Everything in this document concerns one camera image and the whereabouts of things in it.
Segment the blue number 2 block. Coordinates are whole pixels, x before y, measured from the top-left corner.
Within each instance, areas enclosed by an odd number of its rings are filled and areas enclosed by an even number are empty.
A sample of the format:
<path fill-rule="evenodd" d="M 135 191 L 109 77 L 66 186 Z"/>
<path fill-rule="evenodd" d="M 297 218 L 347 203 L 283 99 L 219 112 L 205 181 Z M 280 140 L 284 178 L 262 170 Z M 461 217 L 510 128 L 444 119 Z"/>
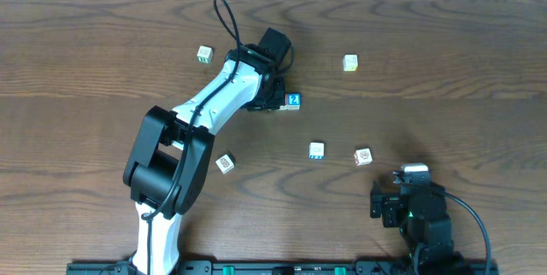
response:
<path fill-rule="evenodd" d="M 287 110 L 299 110 L 301 106 L 301 94 L 288 93 L 285 99 L 285 106 Z"/>

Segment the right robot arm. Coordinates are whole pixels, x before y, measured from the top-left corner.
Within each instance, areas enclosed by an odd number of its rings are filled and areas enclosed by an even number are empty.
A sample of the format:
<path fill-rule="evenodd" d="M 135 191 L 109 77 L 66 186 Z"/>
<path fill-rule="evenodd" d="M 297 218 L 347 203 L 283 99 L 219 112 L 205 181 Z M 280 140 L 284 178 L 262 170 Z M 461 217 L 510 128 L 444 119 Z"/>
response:
<path fill-rule="evenodd" d="M 370 216 L 382 219 L 385 228 L 397 228 L 409 257 L 394 262 L 389 273 L 468 275 L 473 268 L 454 250 L 452 222 L 444 188 L 427 173 L 395 173 L 398 193 L 384 192 L 378 182 L 370 191 Z"/>

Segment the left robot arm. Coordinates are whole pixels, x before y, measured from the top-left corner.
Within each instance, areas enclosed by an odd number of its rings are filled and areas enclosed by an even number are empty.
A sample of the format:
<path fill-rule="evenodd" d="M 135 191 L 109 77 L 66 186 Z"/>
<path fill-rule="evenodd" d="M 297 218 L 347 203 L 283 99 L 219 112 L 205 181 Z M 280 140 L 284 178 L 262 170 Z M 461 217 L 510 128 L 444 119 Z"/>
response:
<path fill-rule="evenodd" d="M 240 45 L 192 99 L 145 114 L 123 173 L 139 216 L 136 273 L 175 270 L 181 220 L 203 188 L 216 134 L 241 108 L 285 104 L 282 61 L 293 55 L 291 44 Z"/>

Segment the wooden block blue edge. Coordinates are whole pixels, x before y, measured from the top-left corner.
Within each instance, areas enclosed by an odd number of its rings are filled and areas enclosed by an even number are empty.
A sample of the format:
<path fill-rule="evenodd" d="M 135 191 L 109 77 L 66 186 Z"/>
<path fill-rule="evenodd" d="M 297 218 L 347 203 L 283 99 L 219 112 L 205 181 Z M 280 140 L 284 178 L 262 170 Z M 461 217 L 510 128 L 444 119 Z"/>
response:
<path fill-rule="evenodd" d="M 312 160 L 322 160 L 325 156 L 325 144 L 312 142 L 309 144 L 309 158 Z"/>

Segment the wooden block red drawing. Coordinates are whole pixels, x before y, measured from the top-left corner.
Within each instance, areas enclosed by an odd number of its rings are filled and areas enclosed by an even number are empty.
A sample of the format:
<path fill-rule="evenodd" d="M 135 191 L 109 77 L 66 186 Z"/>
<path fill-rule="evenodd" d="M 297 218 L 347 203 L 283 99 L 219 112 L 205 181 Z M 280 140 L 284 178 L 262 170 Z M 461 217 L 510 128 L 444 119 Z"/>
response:
<path fill-rule="evenodd" d="M 354 153 L 354 158 L 357 166 L 368 165 L 373 161 L 371 150 L 369 148 L 357 149 Z"/>

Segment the green letter R block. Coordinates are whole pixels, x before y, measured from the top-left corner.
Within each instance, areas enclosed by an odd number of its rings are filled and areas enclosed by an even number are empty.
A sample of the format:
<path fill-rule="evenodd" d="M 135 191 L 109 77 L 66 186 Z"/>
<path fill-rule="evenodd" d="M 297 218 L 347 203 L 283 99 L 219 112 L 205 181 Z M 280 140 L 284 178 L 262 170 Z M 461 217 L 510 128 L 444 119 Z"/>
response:
<path fill-rule="evenodd" d="M 210 64 L 213 59 L 214 51 L 208 46 L 201 45 L 197 52 L 197 59 L 201 63 Z"/>

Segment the wooden block black edge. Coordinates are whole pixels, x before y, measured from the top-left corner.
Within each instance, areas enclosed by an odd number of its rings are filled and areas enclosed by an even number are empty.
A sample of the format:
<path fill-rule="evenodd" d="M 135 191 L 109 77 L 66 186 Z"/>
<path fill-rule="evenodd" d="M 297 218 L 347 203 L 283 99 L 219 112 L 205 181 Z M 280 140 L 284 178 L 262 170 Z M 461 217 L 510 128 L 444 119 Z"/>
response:
<path fill-rule="evenodd" d="M 227 174 L 235 168 L 235 159 L 230 152 L 226 152 L 215 161 L 222 174 Z"/>

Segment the yellow-edged wooden block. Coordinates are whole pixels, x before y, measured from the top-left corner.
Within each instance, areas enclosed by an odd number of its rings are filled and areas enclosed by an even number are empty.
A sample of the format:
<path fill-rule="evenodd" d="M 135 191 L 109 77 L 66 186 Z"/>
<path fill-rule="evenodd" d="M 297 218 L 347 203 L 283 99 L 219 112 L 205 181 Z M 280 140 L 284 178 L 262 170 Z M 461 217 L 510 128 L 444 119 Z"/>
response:
<path fill-rule="evenodd" d="M 343 70 L 345 72 L 355 72 L 358 68 L 357 55 L 345 55 L 343 59 Z"/>

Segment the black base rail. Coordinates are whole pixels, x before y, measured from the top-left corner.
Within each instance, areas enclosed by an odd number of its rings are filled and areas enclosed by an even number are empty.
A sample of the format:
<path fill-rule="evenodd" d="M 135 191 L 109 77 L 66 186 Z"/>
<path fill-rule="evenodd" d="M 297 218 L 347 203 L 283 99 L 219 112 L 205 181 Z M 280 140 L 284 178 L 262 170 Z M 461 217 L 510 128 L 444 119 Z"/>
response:
<path fill-rule="evenodd" d="M 171 271 L 179 275 L 377 275 L 412 274 L 406 261 L 358 260 L 353 263 L 238 263 L 185 260 Z M 129 275 L 140 271 L 129 261 L 110 263 L 69 263 L 67 275 Z"/>

